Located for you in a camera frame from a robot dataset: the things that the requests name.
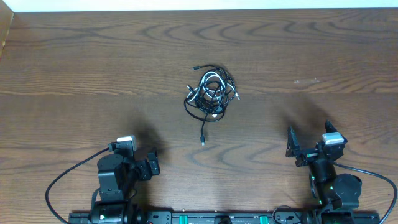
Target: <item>black wire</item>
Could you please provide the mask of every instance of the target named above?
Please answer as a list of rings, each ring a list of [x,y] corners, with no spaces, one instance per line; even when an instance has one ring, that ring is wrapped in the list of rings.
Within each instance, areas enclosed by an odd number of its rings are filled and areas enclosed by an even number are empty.
[[[274,212],[272,212],[272,219],[275,221],[275,223],[280,223],[280,222],[278,222],[278,221],[275,219],[275,212],[276,212],[278,209],[282,208],[282,207],[287,207],[287,208],[293,210],[293,208],[290,207],[290,206],[288,206],[288,205],[281,205],[281,206],[277,207],[277,208],[274,210]],[[292,212],[293,212],[294,215],[300,220],[299,222],[294,223],[294,224],[299,224],[299,223],[301,223],[301,222],[302,222],[302,221],[301,221],[302,216],[299,217],[299,215],[298,215],[295,211],[292,211]]]
[[[379,224],[382,224],[384,221],[386,221],[386,218],[390,215],[390,213],[391,213],[392,209],[394,208],[394,205],[396,204],[396,201],[397,201],[397,186],[393,183],[393,181],[391,181],[387,177],[384,177],[384,176],[382,176],[380,174],[377,174],[377,173],[373,173],[373,172],[370,172],[370,171],[367,171],[367,170],[358,169],[358,168],[355,168],[355,167],[346,166],[346,165],[343,165],[343,164],[338,164],[337,162],[335,162],[333,160],[328,160],[328,161],[330,163],[332,163],[333,165],[335,165],[335,166],[338,166],[338,167],[341,167],[341,168],[344,168],[344,169],[353,170],[353,171],[356,171],[356,172],[361,172],[361,173],[364,173],[364,174],[367,174],[367,175],[372,175],[372,176],[378,177],[380,179],[383,179],[383,180],[387,181],[389,184],[391,184],[392,188],[394,189],[394,196],[392,198],[392,202],[391,202],[390,207],[388,208],[386,214],[379,221]]]
[[[51,206],[50,199],[49,199],[49,193],[50,193],[51,187],[52,187],[59,179],[61,179],[61,177],[63,177],[65,174],[69,173],[71,170],[73,170],[74,168],[76,168],[76,167],[78,167],[78,166],[84,164],[85,162],[91,160],[92,158],[94,158],[94,157],[100,155],[101,153],[107,151],[108,149],[109,149],[109,148],[103,149],[103,150],[101,150],[100,152],[97,152],[96,154],[90,156],[89,158],[87,158],[87,159],[85,159],[85,160],[79,162],[78,164],[74,165],[73,167],[71,167],[71,168],[65,170],[62,174],[60,174],[57,178],[55,178],[55,180],[53,180],[53,181],[51,182],[51,184],[47,187],[47,190],[45,191],[45,202],[47,203],[47,206],[49,207],[49,209],[50,209],[50,211],[53,213],[53,215],[54,215],[55,217],[57,217],[62,223],[69,224],[69,223],[68,223],[66,220],[64,220],[64,219],[54,210],[54,208]]]
[[[98,189],[96,189],[93,193],[93,196],[91,196],[91,209],[94,208],[94,204],[95,204],[95,200],[97,200],[97,195],[98,192],[101,190],[101,187],[99,187]]]
[[[235,96],[237,96],[237,93],[236,93],[235,82],[230,77],[230,75],[228,75],[228,72],[224,68],[217,67],[214,65],[204,65],[204,66],[193,67],[193,69],[198,70],[203,67],[213,67],[213,69],[208,70],[202,75],[196,91],[189,87],[190,91],[192,92],[192,95],[184,100],[184,108],[190,116],[203,122],[201,126],[201,138],[204,139],[203,129],[205,126],[205,122],[217,122],[221,120],[225,115],[228,103]],[[222,84],[221,81],[214,81],[214,80],[208,80],[208,81],[205,80],[202,83],[201,81],[204,78],[206,78],[206,74],[208,72],[217,73],[224,81],[225,86]],[[211,99],[209,100],[208,98],[206,98],[206,95],[211,96]],[[201,110],[203,113],[206,114],[205,118],[201,118],[191,113],[187,108],[187,105],[191,106],[192,108]],[[217,114],[220,115],[220,117],[217,119],[208,119],[209,114]]]
[[[138,190],[137,190],[135,187],[133,187],[132,189],[134,190],[134,194],[130,197],[130,200],[131,200],[133,197],[135,197],[135,196],[137,195],[137,193],[138,193]]]

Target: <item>green connector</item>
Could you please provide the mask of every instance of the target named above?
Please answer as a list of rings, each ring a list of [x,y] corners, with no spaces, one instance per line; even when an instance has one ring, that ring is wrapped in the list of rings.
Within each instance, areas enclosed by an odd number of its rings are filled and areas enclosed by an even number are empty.
[[[260,216],[260,224],[268,224],[268,217]]]
[[[180,224],[188,224],[188,216],[180,215]]]

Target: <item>white wall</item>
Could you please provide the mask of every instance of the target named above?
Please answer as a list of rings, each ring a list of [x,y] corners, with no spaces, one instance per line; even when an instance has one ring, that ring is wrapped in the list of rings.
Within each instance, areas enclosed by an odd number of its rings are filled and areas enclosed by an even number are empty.
[[[398,7],[398,0],[3,0],[14,12]]]

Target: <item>wooden table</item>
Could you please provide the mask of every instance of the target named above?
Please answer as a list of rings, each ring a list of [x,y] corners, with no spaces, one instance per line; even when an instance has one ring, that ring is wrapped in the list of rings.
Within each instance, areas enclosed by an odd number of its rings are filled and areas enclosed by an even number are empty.
[[[286,129],[314,146],[326,119],[349,141],[338,162],[398,183],[397,30],[397,9],[18,13],[0,63],[0,222],[58,223],[48,184],[130,134],[159,149],[160,176],[137,185],[144,208],[316,205]],[[183,100],[207,63],[231,72],[241,100],[206,124],[202,147]],[[90,209],[97,160],[51,190],[63,217]],[[383,215],[391,186],[355,175],[360,209]]]

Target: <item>black cable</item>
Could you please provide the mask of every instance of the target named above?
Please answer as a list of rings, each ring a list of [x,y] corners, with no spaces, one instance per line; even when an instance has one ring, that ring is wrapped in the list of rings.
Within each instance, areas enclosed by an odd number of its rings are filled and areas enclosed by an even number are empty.
[[[138,193],[138,190],[137,190],[135,187],[133,187],[132,189],[134,190],[134,194],[130,197],[130,200],[131,200],[133,197],[135,197],[135,196],[137,195],[137,193]]]
[[[382,224],[384,221],[386,221],[386,218],[390,215],[390,213],[391,213],[392,209],[394,208],[394,205],[396,204],[396,201],[397,201],[397,186],[393,183],[393,181],[391,181],[387,177],[384,177],[384,176],[382,176],[380,174],[373,173],[373,172],[370,172],[370,171],[367,171],[367,170],[362,170],[362,169],[358,169],[358,168],[355,168],[355,167],[350,167],[350,166],[346,166],[346,165],[343,165],[343,164],[338,164],[337,162],[335,162],[333,160],[329,160],[329,162],[331,162],[335,166],[338,166],[338,167],[341,167],[341,168],[344,168],[344,169],[349,169],[349,170],[353,170],[353,171],[356,171],[356,172],[361,172],[361,173],[364,173],[364,174],[367,174],[367,175],[372,175],[372,176],[378,177],[380,179],[383,179],[383,180],[387,181],[389,184],[391,184],[392,188],[394,189],[394,196],[392,198],[392,202],[391,202],[390,207],[388,208],[388,210],[387,210],[386,214],[383,216],[383,218],[379,221],[379,224]]]
[[[272,217],[271,217],[271,218],[274,220],[275,223],[280,223],[280,222],[278,222],[278,221],[275,219],[275,212],[276,212],[278,209],[282,208],[282,207],[287,207],[287,208],[293,210],[293,208],[290,207],[290,206],[288,206],[288,205],[281,205],[281,206],[277,207],[277,208],[274,210],[274,212],[272,212]],[[292,211],[292,212],[293,212],[294,215],[300,220],[299,222],[294,223],[294,224],[299,224],[299,223],[301,223],[301,222],[302,222],[302,221],[301,221],[302,216],[299,217],[299,215],[298,215],[295,211]]]
[[[240,99],[240,97],[236,92],[235,82],[225,69],[214,65],[195,66],[192,69],[198,70],[203,67],[213,67],[213,69],[208,70],[202,75],[196,89],[187,86],[190,93],[184,100],[184,108],[190,116],[203,122],[200,141],[202,145],[205,145],[205,136],[203,134],[205,122],[217,122],[221,120],[225,115],[228,103],[234,97],[238,99]],[[187,105],[201,110],[206,114],[205,118],[191,113]],[[208,119],[209,114],[212,114],[214,119]]]
[[[64,220],[64,219],[54,210],[54,208],[51,206],[50,199],[49,199],[49,193],[50,193],[51,187],[52,187],[59,179],[61,179],[61,177],[63,177],[65,174],[69,173],[69,172],[70,172],[71,170],[73,170],[74,168],[76,168],[76,167],[78,167],[78,166],[80,166],[80,165],[86,163],[87,161],[91,160],[92,158],[94,158],[94,157],[100,155],[101,153],[107,151],[108,149],[109,149],[109,148],[103,149],[103,150],[101,150],[100,152],[97,152],[96,154],[90,156],[89,158],[87,158],[87,159],[85,159],[85,160],[79,162],[78,164],[74,165],[73,167],[71,167],[71,168],[65,170],[62,174],[60,174],[57,178],[55,178],[55,180],[53,180],[53,181],[51,182],[51,184],[47,187],[47,190],[45,191],[45,202],[47,203],[47,206],[49,207],[49,209],[50,209],[50,211],[53,213],[53,215],[54,215],[55,217],[57,217],[62,223],[69,224],[69,223],[68,223],[66,220]]]
[[[98,192],[99,192],[100,190],[101,190],[101,187],[97,188],[97,189],[94,191],[93,196],[91,196],[91,209],[94,208],[95,200],[97,200],[97,195],[98,195]]]

